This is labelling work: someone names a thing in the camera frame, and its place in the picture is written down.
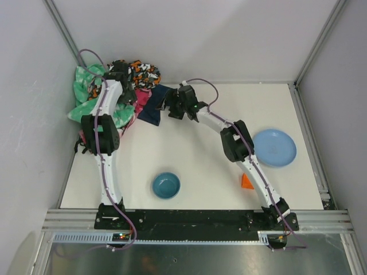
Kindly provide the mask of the navy blue denim jeans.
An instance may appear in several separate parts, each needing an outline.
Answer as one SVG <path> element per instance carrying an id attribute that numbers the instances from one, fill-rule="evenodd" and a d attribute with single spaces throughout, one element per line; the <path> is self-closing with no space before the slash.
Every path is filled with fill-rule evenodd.
<path id="1" fill-rule="evenodd" d="M 151 90 L 151 96 L 138 115 L 138 119 L 154 126 L 159 126 L 161 122 L 161 113 L 157 108 L 164 99 L 170 88 L 159 84 Z"/>

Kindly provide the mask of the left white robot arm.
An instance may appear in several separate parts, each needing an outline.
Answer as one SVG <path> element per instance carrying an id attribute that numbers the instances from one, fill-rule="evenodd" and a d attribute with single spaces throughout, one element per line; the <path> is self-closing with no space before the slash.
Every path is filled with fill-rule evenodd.
<path id="1" fill-rule="evenodd" d="M 116 168 L 120 136 L 113 114 L 119 100 L 131 103 L 136 98 L 130 78 L 128 63 L 113 62 L 111 69 L 101 77 L 101 92 L 96 105 L 88 115 L 81 117 L 85 145 L 95 156 L 99 169 L 101 205 L 119 211 L 125 211 L 125 208 Z"/>

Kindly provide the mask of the orange black patterned cloth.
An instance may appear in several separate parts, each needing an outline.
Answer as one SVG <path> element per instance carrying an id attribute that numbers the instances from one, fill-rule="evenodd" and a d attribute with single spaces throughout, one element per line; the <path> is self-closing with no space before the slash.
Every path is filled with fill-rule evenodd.
<path id="1" fill-rule="evenodd" d="M 126 62 L 125 60 L 115 60 L 107 64 L 107 72 L 127 73 L 127 81 L 134 89 L 153 89 L 161 81 L 159 69 L 151 64 L 142 63 L 140 60 Z M 96 99 L 101 92 L 102 80 L 92 76 L 88 82 L 87 100 Z"/>

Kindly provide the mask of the green white tie-dye cloth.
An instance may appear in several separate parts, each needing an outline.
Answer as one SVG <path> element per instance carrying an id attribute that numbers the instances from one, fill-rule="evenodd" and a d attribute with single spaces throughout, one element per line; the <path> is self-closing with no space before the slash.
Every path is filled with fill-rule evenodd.
<path id="1" fill-rule="evenodd" d="M 81 123 L 84 115 L 89 115 L 94 109 L 101 92 L 102 80 L 94 74 L 87 72 L 82 66 L 75 70 L 73 91 L 76 99 L 76 107 L 68 113 L 68 118 Z M 135 108 L 131 105 L 117 103 L 112 115 L 116 128 L 127 125 L 134 117 Z"/>

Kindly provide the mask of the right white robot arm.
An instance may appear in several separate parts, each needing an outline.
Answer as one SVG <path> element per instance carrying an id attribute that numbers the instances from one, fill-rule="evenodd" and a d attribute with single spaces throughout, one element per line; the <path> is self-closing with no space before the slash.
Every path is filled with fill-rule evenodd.
<path id="1" fill-rule="evenodd" d="M 170 88 L 157 106 L 169 110 L 169 117 L 190 120 L 204 124 L 220 135 L 227 159 L 236 163 L 254 187 L 263 211 L 274 224 L 285 222 L 291 214 L 287 202 L 273 188 L 259 165 L 255 145 L 248 128 L 242 120 L 231 122 L 210 110 L 211 105 L 198 101 L 191 85 Z"/>

